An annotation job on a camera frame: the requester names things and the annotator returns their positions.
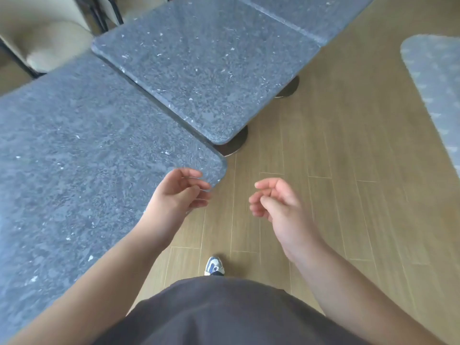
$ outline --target hand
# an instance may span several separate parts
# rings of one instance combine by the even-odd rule
[[[193,209],[207,206],[211,193],[209,183],[198,179],[203,174],[191,168],[170,171],[156,188],[136,231],[142,240],[159,247],[168,247]]]
[[[249,198],[250,210],[255,217],[267,218],[284,253],[294,263],[314,244],[323,244],[311,215],[302,201],[281,178],[267,178],[255,184],[259,189]]]

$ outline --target person's left hand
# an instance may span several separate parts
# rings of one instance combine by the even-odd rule
[[[170,171],[156,188],[147,208],[135,226],[142,240],[153,247],[168,247],[193,209],[207,206],[211,193],[209,183],[198,179],[203,174],[192,168]]]

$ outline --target dark gray shirt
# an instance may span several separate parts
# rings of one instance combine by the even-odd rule
[[[235,278],[181,280],[141,301],[95,344],[366,344],[283,290]]]

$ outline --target floor mat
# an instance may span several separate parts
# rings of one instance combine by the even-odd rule
[[[401,56],[460,177],[460,38],[415,35]]]

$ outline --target blue and white sneaker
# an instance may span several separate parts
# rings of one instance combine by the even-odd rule
[[[209,276],[212,274],[219,276],[225,275],[225,270],[222,266],[222,261],[218,257],[210,257],[207,261],[204,276]]]

